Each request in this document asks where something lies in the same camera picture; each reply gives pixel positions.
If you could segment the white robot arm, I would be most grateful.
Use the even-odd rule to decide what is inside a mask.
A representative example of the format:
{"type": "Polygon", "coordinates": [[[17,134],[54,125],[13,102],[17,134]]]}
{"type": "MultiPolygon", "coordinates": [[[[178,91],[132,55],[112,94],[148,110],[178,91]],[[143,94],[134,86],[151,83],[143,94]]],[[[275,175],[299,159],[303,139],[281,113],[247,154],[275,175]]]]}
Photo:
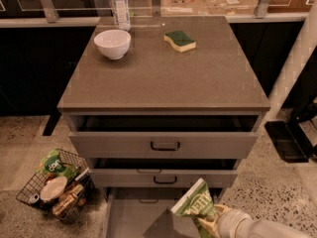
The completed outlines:
{"type": "Polygon", "coordinates": [[[255,220],[240,209],[220,204],[215,208],[215,217],[198,217],[199,224],[215,238],[312,238],[278,222],[255,220]]]}

